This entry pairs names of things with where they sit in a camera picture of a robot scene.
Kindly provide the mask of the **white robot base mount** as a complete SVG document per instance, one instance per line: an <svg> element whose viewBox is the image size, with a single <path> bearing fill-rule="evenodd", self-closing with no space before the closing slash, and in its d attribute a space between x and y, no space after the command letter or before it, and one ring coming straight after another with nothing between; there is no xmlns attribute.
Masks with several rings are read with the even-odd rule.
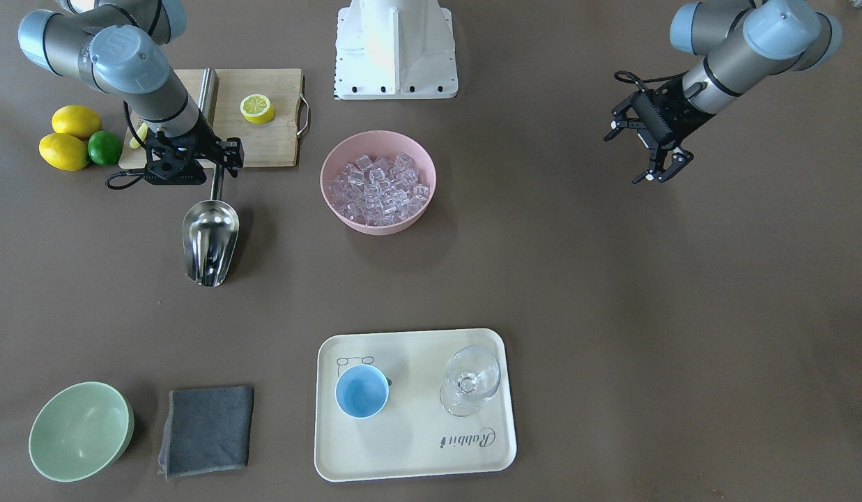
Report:
<svg viewBox="0 0 862 502"><path fill-rule="evenodd" d="M449 9L437 1L352 1L338 10L333 98L434 100L459 92Z"/></svg>

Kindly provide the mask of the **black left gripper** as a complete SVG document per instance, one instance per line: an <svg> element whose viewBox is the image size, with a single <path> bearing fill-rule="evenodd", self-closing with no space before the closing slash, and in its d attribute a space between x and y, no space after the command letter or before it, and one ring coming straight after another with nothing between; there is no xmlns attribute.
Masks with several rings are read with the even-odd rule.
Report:
<svg viewBox="0 0 862 502"><path fill-rule="evenodd" d="M670 90L638 90L616 105L611 115L611 130L604 141L630 128L649 149L648 168L632 184L665 183L693 162L695 156L678 146L710 121L708 112L690 104L682 92Z"/></svg>

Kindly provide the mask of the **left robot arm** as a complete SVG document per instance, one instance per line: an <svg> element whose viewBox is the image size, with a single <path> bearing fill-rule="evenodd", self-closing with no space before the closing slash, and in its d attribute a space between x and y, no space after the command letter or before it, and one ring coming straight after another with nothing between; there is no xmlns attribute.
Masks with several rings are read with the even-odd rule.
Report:
<svg viewBox="0 0 862 502"><path fill-rule="evenodd" d="M649 160L641 181L663 183L678 174L694 158L682 142L765 77L828 61L842 27L806 1L698 1L677 10L670 42L698 55L698 63L656 79L615 73L635 90L611 111L606 141L625 130L638 135Z"/></svg>

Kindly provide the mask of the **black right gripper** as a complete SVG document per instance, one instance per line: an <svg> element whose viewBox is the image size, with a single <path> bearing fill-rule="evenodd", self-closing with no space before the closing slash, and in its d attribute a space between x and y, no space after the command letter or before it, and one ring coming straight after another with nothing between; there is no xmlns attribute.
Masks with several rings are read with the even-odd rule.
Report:
<svg viewBox="0 0 862 502"><path fill-rule="evenodd" d="M242 140L221 140L213 130L192 130L178 137L150 132L144 146L144 180L150 184L204 184L207 175L201 161L226 169L233 177L244 165Z"/></svg>

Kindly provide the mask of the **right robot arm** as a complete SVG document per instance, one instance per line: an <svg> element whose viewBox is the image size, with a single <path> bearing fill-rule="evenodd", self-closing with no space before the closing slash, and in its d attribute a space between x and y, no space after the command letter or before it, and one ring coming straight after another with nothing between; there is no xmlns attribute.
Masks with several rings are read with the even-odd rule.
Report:
<svg viewBox="0 0 862 502"><path fill-rule="evenodd" d="M170 66L163 45L185 32L179 1L61 2L62 13L33 10L17 29L36 66L118 96L145 123L146 162L138 174L155 185L199 185L203 162L236 177L242 140L221 140Z"/></svg>

